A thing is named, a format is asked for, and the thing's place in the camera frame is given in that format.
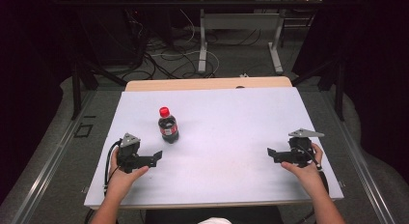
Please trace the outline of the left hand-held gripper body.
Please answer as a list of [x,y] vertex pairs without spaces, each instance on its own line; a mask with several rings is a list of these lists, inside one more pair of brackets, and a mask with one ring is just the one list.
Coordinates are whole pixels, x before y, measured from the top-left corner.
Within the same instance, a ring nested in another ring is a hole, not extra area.
[[117,164],[126,174],[144,166],[151,167],[151,157],[139,156],[139,148],[140,139],[132,134],[126,133],[119,146],[117,155]]

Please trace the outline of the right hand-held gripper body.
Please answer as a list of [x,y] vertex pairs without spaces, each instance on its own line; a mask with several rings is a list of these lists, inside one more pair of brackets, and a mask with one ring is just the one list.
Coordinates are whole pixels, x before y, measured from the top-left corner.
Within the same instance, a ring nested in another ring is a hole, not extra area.
[[306,167],[315,157],[311,137],[324,137],[325,134],[299,128],[291,132],[288,136],[290,151],[281,153],[280,157],[284,159],[283,162],[296,164],[299,167]]

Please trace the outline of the dark soda bottle red label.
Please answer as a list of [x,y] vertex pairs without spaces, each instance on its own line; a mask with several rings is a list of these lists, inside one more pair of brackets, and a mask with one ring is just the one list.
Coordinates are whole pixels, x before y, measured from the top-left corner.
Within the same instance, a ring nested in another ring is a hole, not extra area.
[[158,120],[159,130],[162,138],[167,143],[173,144],[179,138],[177,120],[174,116],[161,117]]

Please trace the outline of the person's right hand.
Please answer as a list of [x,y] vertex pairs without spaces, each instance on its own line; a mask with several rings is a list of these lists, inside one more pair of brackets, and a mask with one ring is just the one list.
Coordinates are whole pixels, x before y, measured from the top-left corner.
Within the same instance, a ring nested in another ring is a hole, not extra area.
[[327,191],[318,172],[318,169],[321,166],[323,151],[315,143],[312,143],[312,148],[314,149],[315,157],[310,165],[300,168],[294,164],[282,162],[281,166],[297,177],[303,188],[311,197],[320,194],[327,195]]

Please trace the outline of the person's left hand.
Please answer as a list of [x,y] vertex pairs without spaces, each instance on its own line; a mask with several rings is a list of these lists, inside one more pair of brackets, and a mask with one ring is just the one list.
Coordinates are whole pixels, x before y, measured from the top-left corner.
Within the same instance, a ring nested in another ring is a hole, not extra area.
[[149,167],[144,166],[129,174],[123,172],[117,162],[118,151],[119,149],[116,148],[111,156],[108,188],[105,197],[109,200],[121,201],[128,193],[133,183],[148,172]]

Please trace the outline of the black metal stand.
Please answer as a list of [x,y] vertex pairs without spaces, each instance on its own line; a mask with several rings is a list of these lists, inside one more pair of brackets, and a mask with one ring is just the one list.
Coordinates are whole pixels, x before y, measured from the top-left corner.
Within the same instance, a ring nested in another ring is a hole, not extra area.
[[125,86],[127,84],[125,80],[118,78],[103,67],[86,59],[74,60],[70,68],[73,95],[73,113],[71,118],[73,120],[78,117],[82,110],[81,85],[84,85],[87,90],[92,91],[96,90],[99,86],[95,74],[100,74],[120,86]]
[[324,61],[318,67],[308,70],[306,73],[298,76],[291,81],[293,86],[299,85],[301,82],[313,77],[316,74],[322,73],[317,87],[320,91],[329,91],[333,85],[336,86],[334,98],[334,110],[341,121],[344,121],[343,116],[343,91],[344,91],[344,75],[346,61],[342,57],[333,57],[330,60]]

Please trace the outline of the dark equipment cabinet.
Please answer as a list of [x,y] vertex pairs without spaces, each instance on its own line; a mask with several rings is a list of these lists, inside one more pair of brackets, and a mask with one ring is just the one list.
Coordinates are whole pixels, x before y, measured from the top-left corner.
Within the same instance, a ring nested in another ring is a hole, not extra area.
[[138,68],[142,64],[142,55],[137,53],[123,10],[87,9],[78,15],[101,65]]

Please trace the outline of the table with white metal legs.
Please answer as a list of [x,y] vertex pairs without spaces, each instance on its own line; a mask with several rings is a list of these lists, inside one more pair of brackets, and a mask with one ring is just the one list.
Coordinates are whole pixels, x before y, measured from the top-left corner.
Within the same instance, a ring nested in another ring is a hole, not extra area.
[[[199,2],[228,2],[229,0],[198,0]],[[233,2],[306,2],[307,0],[231,0]],[[282,74],[283,67],[277,52],[280,36],[284,27],[285,9],[274,9],[273,13],[250,12],[225,12],[220,14],[209,13],[200,9],[200,34],[201,49],[199,55],[198,72],[204,73],[206,70],[207,50],[206,31],[207,30],[270,30],[274,32],[273,41],[268,44],[270,56],[273,63],[273,70],[277,74]]]

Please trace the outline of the black horizontal bar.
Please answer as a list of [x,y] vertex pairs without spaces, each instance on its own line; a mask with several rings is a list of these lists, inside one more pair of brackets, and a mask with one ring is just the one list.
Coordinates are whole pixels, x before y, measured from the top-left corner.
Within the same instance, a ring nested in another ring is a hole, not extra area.
[[281,2],[281,1],[175,1],[175,2],[81,2],[81,1],[59,1],[52,0],[51,4],[55,6],[65,7],[135,7],[135,8],[240,8],[240,7],[252,7],[252,8],[346,8],[358,6],[359,2],[351,1],[339,1],[339,2]]

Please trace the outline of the aluminium floor rail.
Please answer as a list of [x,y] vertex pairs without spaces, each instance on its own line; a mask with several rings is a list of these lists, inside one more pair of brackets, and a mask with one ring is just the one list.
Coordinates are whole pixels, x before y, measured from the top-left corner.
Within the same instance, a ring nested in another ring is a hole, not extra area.
[[36,176],[36,179],[30,186],[30,190],[26,193],[24,200],[18,207],[11,224],[28,224],[37,208],[43,194],[52,181],[55,172],[57,171],[61,161],[64,158],[68,145],[71,142],[74,132],[80,128],[81,116],[90,106],[95,97],[95,91],[90,91],[84,94],[84,98],[80,101],[82,109],[78,115],[72,119],[69,118],[64,133],[59,138],[59,141],[53,145],[49,152],[49,156],[41,167],[41,170]]
[[368,196],[368,199],[374,212],[376,213],[380,224],[396,224],[392,213],[386,205],[384,198],[381,195],[380,190],[368,169],[368,164],[360,148],[347,129],[345,122],[339,118],[339,115],[335,111],[335,103],[332,100],[331,93],[322,92],[321,96],[325,101],[327,110],[331,113],[332,119],[335,121],[338,130],[341,133],[342,139],[346,143],[346,152],[349,155],[352,165],[357,172],[361,185],[363,186],[364,191]]

